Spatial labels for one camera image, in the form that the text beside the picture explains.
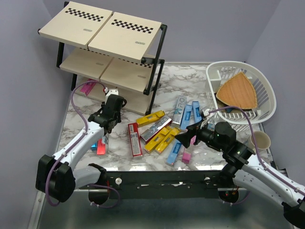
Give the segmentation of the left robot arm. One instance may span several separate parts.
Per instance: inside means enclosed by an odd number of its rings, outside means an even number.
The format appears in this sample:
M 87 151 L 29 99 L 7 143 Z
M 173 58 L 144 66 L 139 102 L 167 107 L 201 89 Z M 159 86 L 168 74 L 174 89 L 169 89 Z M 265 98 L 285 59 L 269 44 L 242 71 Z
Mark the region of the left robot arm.
M 111 89 L 106 94 L 105 104 L 84 121 L 84 128 L 62 150 L 41 157 L 35 187 L 45 193 L 50 205 L 56 205 L 52 198 L 59 203 L 65 202 L 77 188 L 86 185 L 102 188 L 105 185 L 107 175 L 102 166 L 91 163 L 84 169 L 76 169 L 76 165 L 94 143 L 121 122 L 121 109 L 126 103 L 118 90 Z

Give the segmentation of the pink toothpaste box back side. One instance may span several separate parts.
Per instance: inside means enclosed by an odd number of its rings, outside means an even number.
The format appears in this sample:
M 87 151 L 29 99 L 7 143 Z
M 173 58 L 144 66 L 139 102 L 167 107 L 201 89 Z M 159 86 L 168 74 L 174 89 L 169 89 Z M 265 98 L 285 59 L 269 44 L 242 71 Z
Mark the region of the pink toothpaste box back side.
M 192 152 L 193 152 L 193 144 L 190 144 L 188 148 L 184 148 L 182 162 L 188 164 L 191 160 Z

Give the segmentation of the pink toothpaste box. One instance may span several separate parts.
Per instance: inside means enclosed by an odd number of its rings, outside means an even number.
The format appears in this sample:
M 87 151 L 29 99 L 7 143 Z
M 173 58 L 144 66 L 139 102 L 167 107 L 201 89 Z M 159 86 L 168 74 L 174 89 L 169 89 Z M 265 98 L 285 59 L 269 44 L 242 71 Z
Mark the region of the pink toothpaste box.
M 95 85 L 95 80 L 88 79 L 87 82 L 81 87 L 80 92 L 85 96 L 88 96 Z
M 194 136 L 194 137 L 191 138 L 190 146 L 193 146 L 194 143 L 195 143 L 195 141 L 196 141 L 196 136 Z
M 191 160 L 192 152 L 193 152 L 193 144 L 190 144 L 188 148 L 184 148 L 182 162 L 188 164 Z

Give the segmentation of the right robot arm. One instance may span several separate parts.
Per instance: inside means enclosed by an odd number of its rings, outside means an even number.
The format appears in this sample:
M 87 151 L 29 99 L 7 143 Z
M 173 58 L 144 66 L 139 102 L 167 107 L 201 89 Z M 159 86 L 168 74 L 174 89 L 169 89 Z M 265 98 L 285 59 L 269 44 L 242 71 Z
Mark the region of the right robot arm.
M 225 187 L 232 184 L 248 189 L 283 207 L 284 218 L 299 229 L 305 227 L 305 187 L 274 169 L 258 153 L 236 139 L 236 131 L 227 122 L 219 122 L 214 130 L 201 123 L 187 127 L 187 132 L 175 137 L 188 148 L 191 139 L 195 144 L 204 142 L 222 152 L 227 162 L 219 175 Z

